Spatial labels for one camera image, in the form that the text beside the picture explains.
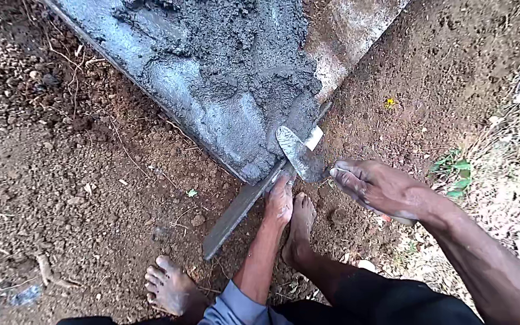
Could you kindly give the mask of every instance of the black pants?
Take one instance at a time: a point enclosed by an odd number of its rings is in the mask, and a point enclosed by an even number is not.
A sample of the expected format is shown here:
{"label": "black pants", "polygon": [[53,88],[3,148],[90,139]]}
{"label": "black pants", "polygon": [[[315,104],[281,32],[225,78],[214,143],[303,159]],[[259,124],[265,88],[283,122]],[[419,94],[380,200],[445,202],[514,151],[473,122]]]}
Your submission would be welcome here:
{"label": "black pants", "polygon": [[[299,300],[273,309],[296,325],[301,324],[482,324],[461,300],[437,293],[419,281],[387,279],[358,269],[343,279],[335,304]],[[170,324],[169,319],[146,320],[137,325]],[[58,325],[113,325],[109,317],[61,320]]]}

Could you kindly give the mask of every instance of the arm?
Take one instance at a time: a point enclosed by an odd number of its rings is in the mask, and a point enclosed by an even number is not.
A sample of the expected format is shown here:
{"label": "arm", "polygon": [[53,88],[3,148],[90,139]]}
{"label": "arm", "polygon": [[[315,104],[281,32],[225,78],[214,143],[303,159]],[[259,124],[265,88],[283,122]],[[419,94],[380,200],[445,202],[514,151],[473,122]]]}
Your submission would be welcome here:
{"label": "arm", "polygon": [[368,208],[420,221],[436,238],[489,324],[520,324],[520,261],[450,200],[375,161],[339,161],[330,174]]}
{"label": "arm", "polygon": [[289,179],[290,176],[281,175],[272,187],[266,201],[264,219],[240,270],[216,298],[214,305],[206,309],[199,324],[270,323],[265,303],[272,281],[274,259],[284,227],[293,212],[292,185],[286,183]]}
{"label": "arm", "polygon": [[289,176],[280,176],[274,184],[264,211],[264,219],[248,250],[234,284],[248,298],[264,305],[272,282],[272,269],[284,227],[292,218],[292,186]]}

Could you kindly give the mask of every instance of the green leaf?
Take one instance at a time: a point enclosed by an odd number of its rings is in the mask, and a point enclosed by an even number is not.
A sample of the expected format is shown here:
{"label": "green leaf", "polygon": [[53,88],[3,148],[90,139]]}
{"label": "green leaf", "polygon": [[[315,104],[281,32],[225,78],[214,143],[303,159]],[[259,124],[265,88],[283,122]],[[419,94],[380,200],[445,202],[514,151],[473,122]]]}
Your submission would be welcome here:
{"label": "green leaf", "polygon": [[461,179],[460,181],[455,183],[456,188],[466,188],[467,186],[471,185],[471,179]]}
{"label": "green leaf", "polygon": [[450,191],[447,193],[448,197],[456,198],[463,196],[463,191]]}
{"label": "green leaf", "polygon": [[471,171],[468,169],[463,169],[459,171],[460,178],[470,178],[471,177]]}
{"label": "green leaf", "polygon": [[192,188],[190,191],[187,191],[186,194],[188,197],[194,197],[196,194],[198,194],[198,192]]}
{"label": "green leaf", "polygon": [[435,165],[442,165],[442,164],[444,164],[445,162],[447,162],[447,158],[441,159],[441,160],[439,160],[439,161],[435,161]]}
{"label": "green leaf", "polygon": [[470,170],[471,164],[466,159],[461,159],[457,161],[457,163],[454,164],[453,167],[459,170]]}

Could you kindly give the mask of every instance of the blue shirt sleeve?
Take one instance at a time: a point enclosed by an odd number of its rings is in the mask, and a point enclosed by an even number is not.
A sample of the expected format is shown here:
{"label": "blue shirt sleeve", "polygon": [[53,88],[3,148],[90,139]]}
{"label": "blue shirt sleeve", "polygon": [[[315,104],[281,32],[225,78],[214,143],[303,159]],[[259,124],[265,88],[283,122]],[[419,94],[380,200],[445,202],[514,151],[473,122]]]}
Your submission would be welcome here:
{"label": "blue shirt sleeve", "polygon": [[264,325],[270,323],[274,325],[292,324],[271,308],[246,297],[230,280],[224,292],[216,297],[215,303],[206,309],[204,318],[198,325]]}

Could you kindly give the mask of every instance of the toe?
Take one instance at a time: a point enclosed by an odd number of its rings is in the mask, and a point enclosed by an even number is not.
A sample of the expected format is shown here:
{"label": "toe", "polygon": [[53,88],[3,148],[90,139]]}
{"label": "toe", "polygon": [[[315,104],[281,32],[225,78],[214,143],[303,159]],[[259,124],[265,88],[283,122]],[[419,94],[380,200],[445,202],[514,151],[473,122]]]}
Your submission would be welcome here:
{"label": "toe", "polygon": [[144,279],[148,280],[148,282],[150,282],[152,284],[155,284],[156,286],[157,285],[162,285],[162,281],[159,278],[157,278],[154,275],[151,275],[149,273],[146,273],[144,275]]}
{"label": "toe", "polygon": [[306,208],[309,202],[310,198],[308,196],[304,196],[304,199],[302,200],[302,208]]}
{"label": "toe", "polygon": [[314,203],[312,203],[312,200],[309,197],[306,197],[306,200],[308,201],[306,203],[306,206],[308,207],[308,209],[314,210]]}
{"label": "toe", "polygon": [[148,292],[148,294],[146,295],[147,298],[148,298],[148,302],[150,304],[155,304],[155,294],[151,293],[151,292]]}
{"label": "toe", "polygon": [[147,274],[157,277],[160,280],[160,282],[164,282],[168,279],[168,277],[166,277],[162,270],[159,270],[153,267],[152,265],[148,266]]}
{"label": "toe", "polygon": [[151,282],[146,283],[145,286],[149,292],[153,292],[153,293],[158,292],[158,287]]}
{"label": "toe", "polygon": [[296,195],[296,199],[294,200],[294,207],[293,209],[300,209],[302,208],[302,201],[304,199],[304,197],[306,196],[306,194],[304,194],[304,192],[300,192]]}
{"label": "toe", "polygon": [[160,255],[158,258],[155,259],[155,263],[158,264],[159,267],[161,267],[163,270],[165,270],[168,273],[178,272],[180,269],[172,262],[169,256],[166,255]]}

